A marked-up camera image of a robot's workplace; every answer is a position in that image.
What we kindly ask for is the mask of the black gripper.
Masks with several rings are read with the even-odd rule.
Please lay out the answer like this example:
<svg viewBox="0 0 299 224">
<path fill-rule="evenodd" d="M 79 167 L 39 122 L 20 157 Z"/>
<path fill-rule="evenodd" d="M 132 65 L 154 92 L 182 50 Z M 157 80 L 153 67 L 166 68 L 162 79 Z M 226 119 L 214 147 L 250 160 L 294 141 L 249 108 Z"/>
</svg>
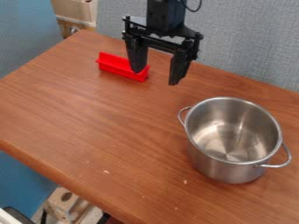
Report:
<svg viewBox="0 0 299 224">
<path fill-rule="evenodd" d="M 147 0 L 146 16 L 126 15 L 123 21 L 130 66 L 138 74 L 147 65 L 149 49 L 173 53 L 169 85 L 175 86 L 186 77 L 191 60 L 198 58 L 203 35 L 185 23 L 186 12 L 198 12 L 202 3 L 193 9 L 187 0 Z"/>
</svg>

